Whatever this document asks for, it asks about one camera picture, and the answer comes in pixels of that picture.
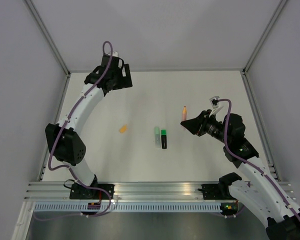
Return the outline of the pink pen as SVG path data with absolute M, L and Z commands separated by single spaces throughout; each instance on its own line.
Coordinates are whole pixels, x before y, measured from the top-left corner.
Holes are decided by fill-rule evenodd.
M 182 115 L 181 115 L 181 121 L 183 122 L 183 121 L 186 121 L 187 120 L 187 107 L 186 106 L 184 106 L 183 107 L 183 110 L 182 110 Z

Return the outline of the bright green pen cap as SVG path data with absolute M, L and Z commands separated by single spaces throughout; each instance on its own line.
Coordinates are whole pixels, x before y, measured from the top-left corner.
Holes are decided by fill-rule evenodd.
M 167 130 L 166 130 L 166 129 L 162 129 L 162 130 L 160 131 L 160 134 L 161 134 L 162 136 L 166 136 L 166 135 L 167 135 Z

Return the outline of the dark green marker pen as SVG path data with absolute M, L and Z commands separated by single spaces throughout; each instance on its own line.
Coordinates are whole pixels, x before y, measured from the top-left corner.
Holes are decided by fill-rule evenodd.
M 161 135 L 161 148 L 162 149 L 167 149 L 168 145 L 167 145 L 167 136 L 166 135 Z

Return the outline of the light green pen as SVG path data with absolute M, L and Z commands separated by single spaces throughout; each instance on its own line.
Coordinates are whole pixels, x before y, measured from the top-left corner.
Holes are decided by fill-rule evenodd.
M 160 135 L 154 135 L 154 142 L 157 148 L 161 148 L 161 132 Z

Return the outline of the light green pen cap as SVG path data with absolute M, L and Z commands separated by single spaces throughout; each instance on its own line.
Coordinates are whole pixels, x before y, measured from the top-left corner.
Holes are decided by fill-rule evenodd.
M 158 126 L 154 127 L 154 134 L 155 135 L 160 135 L 160 128 Z

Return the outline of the orange pen cap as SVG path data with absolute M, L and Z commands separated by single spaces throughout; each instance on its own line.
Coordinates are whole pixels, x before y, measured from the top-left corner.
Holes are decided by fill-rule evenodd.
M 120 132 L 121 134 L 123 134 L 123 133 L 125 133 L 125 132 L 127 131 L 127 129 L 128 129 L 128 125 L 125 124 L 125 125 L 123 125 L 123 126 L 119 129 L 119 132 Z

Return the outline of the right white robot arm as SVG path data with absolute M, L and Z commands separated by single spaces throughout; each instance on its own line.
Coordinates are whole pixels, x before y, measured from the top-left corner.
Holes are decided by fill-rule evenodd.
M 231 113 L 217 121 L 211 110 L 180 123 L 190 133 L 219 140 L 225 157 L 252 184 L 232 172 L 219 178 L 218 194 L 241 202 L 263 224 L 270 240 L 300 240 L 300 206 L 283 190 L 267 170 L 259 153 L 245 138 L 242 117 Z

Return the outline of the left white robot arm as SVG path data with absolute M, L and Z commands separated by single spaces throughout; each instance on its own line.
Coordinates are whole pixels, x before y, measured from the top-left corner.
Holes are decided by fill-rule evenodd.
M 48 169 L 68 169 L 73 177 L 72 200 L 101 200 L 110 195 L 98 186 L 98 178 L 85 160 L 87 148 L 81 132 L 93 109 L 107 93 L 132 86 L 130 66 L 118 56 L 104 54 L 101 64 L 86 76 L 80 96 L 70 112 L 57 123 L 46 126 Z

